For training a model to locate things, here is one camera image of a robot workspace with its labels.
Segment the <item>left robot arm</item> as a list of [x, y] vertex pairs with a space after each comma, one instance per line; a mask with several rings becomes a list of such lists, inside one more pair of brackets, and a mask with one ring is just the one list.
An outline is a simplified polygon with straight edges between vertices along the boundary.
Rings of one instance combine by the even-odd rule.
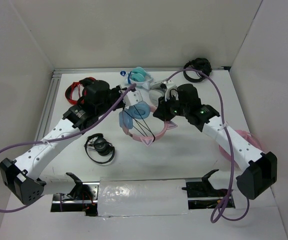
[[68, 145], [98, 125], [111, 111], [125, 107], [125, 98], [133, 89], [133, 86], [110, 88], [103, 80], [89, 82], [77, 104], [63, 114], [47, 135], [30, 142], [31, 148], [23, 154], [0, 162], [5, 186], [25, 206], [49, 194], [65, 194], [72, 200], [81, 197], [83, 183], [75, 174], [67, 172], [52, 179], [42, 178], [41, 173]]

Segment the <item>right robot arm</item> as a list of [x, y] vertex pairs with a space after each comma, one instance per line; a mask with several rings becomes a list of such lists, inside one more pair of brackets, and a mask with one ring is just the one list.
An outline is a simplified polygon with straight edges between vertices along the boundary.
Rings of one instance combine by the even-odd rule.
[[153, 115], [164, 122], [176, 116], [184, 117], [227, 153], [232, 153], [234, 162], [242, 170], [242, 174], [236, 177], [237, 188], [249, 200], [255, 200], [277, 181], [276, 155], [253, 146], [223, 122], [217, 110], [201, 102], [192, 84], [182, 84], [171, 89], [168, 95], [161, 96]]

